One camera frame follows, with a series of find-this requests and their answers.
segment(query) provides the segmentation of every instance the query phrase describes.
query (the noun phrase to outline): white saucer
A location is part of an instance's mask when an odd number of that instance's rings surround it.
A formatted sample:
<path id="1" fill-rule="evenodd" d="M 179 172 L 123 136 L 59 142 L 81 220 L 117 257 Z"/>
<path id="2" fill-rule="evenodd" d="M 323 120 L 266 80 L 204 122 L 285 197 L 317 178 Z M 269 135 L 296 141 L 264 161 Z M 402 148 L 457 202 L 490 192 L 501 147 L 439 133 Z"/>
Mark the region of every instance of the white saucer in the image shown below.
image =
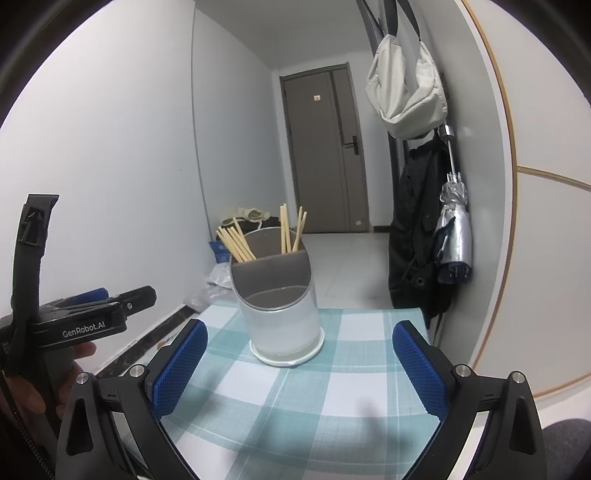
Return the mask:
<path id="1" fill-rule="evenodd" d="M 272 367 L 294 367 L 314 358 L 316 354 L 320 352 L 322 345 L 324 345 L 324 330 L 320 327 L 318 340 L 315 343 L 312 343 L 312 345 L 306 348 L 306 350 L 295 353 L 294 355 L 264 355 L 256 349 L 252 344 L 252 341 L 251 351 L 261 362 L 271 365 Z"/>

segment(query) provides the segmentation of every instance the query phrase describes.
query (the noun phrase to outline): silver bolt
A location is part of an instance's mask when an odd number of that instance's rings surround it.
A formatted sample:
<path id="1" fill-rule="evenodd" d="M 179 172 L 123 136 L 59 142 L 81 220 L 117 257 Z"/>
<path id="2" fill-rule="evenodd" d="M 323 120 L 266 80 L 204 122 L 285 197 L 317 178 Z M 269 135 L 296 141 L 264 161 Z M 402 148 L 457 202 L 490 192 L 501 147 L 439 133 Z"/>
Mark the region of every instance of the silver bolt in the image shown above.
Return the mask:
<path id="1" fill-rule="evenodd" d="M 146 369 L 144 368 L 143 365 L 134 365 L 129 369 L 129 374 L 132 377 L 138 378 L 144 374 L 145 370 Z"/>
<path id="2" fill-rule="evenodd" d="M 86 372 L 82 372 L 76 377 L 76 383 L 83 385 L 88 381 L 89 377 L 89 374 L 87 374 Z"/>
<path id="3" fill-rule="evenodd" d="M 460 377 L 469 377 L 472 374 L 472 369 L 467 365 L 458 365 L 456 367 L 456 373 Z"/>
<path id="4" fill-rule="evenodd" d="M 513 378 L 513 381 L 515 383 L 525 382 L 525 375 L 521 372 L 513 372 L 513 375 L 511 375 L 511 378 Z"/>

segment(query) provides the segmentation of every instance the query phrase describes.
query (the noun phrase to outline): gray door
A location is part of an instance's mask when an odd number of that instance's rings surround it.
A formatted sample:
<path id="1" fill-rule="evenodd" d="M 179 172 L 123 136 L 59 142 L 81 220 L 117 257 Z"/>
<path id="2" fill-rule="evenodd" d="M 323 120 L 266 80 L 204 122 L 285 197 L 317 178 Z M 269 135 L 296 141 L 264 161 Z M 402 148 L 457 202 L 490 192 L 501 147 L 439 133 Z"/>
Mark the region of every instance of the gray door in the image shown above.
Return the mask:
<path id="1" fill-rule="evenodd" d="M 367 232 L 361 136 L 346 66 L 283 78 L 295 192 L 307 233 Z"/>

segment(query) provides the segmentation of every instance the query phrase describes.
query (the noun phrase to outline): checkered tablecloth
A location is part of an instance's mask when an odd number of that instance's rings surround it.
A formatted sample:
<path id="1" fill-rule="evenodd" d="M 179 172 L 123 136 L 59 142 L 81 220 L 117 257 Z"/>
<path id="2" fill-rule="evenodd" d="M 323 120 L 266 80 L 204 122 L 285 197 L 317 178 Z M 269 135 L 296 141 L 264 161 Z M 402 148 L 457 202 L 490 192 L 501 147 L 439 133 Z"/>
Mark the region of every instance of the checkered tablecloth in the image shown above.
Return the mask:
<path id="1" fill-rule="evenodd" d="M 400 479 L 439 424 L 392 349 L 401 320 L 426 336 L 419 310 L 321 310 L 324 346 L 295 368 L 254 357 L 236 306 L 198 317 L 207 351 L 162 423 L 202 480 Z"/>

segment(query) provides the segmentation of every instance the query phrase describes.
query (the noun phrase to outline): white cylindrical container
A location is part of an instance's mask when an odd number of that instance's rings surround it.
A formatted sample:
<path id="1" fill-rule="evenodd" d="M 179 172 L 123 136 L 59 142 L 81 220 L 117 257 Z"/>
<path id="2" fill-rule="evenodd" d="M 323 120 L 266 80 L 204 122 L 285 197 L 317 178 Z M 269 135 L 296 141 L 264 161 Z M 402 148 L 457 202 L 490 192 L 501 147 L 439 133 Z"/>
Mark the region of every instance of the white cylindrical container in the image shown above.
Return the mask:
<path id="1" fill-rule="evenodd" d="M 277 254 L 280 232 L 269 228 L 247 234 L 257 260 L 233 263 L 231 274 L 253 353 L 267 364 L 289 367 L 315 356 L 324 332 L 308 252 L 302 247 Z"/>

